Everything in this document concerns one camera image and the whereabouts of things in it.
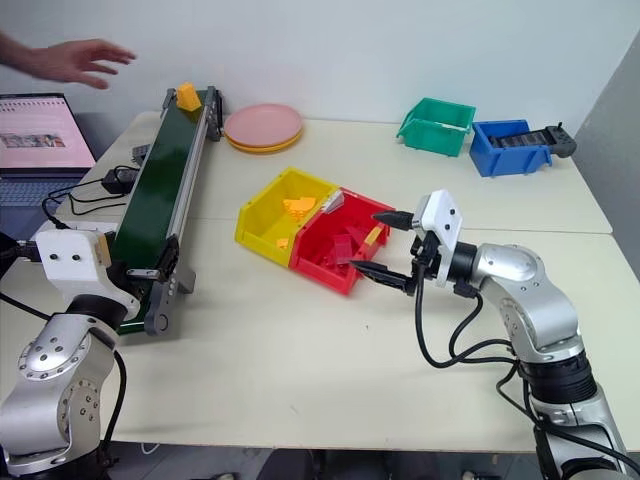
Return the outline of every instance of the power adapter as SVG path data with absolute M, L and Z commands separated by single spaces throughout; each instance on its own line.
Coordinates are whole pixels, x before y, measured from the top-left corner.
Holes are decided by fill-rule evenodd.
M 100 182 L 104 189 L 112 194 L 127 194 L 133 190 L 138 170 L 133 168 L 112 168 Z

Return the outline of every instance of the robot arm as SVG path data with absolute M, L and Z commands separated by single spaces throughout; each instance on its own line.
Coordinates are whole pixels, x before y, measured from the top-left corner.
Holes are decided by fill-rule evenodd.
M 540 257 L 516 245 L 484 244 L 469 280 L 500 311 L 538 419 L 626 454 L 602 387 L 591 373 L 576 312 L 547 278 Z M 576 478 L 587 469 L 630 473 L 623 462 L 540 427 L 534 434 L 547 478 Z
M 52 230 L 36 241 L 69 306 L 20 355 L 16 386 L 0 408 L 0 444 L 16 477 L 103 478 L 110 465 L 100 446 L 101 388 L 116 330 L 140 302 L 110 280 L 104 235 Z
M 550 480 L 631 478 L 626 455 L 602 388 L 587 360 L 569 299 L 545 274 L 538 255 L 517 245 L 458 242 L 461 217 L 445 190 L 423 197 L 414 214 L 382 212 L 376 219 L 414 230 L 412 275 L 373 262 L 353 262 L 378 283 L 413 295 L 423 278 L 436 286 L 466 285 L 498 308 L 526 387 L 542 473 Z

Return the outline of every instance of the laptop screen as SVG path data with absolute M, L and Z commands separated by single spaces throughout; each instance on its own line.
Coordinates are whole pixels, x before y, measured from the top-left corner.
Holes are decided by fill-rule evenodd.
M 64 95 L 0 96 L 0 175 L 77 174 L 93 165 Z

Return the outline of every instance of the laptop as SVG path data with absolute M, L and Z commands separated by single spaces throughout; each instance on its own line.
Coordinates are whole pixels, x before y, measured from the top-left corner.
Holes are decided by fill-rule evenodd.
M 0 232 L 30 238 L 46 220 L 47 194 L 95 163 L 63 94 L 0 95 Z

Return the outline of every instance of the yellow bin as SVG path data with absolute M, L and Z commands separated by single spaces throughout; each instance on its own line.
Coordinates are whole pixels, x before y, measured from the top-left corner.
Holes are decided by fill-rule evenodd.
M 240 209 L 236 242 L 288 267 L 298 231 L 336 190 L 337 185 L 297 168 L 285 169 Z M 316 203 L 303 218 L 296 220 L 284 209 L 283 200 L 302 197 L 314 197 Z

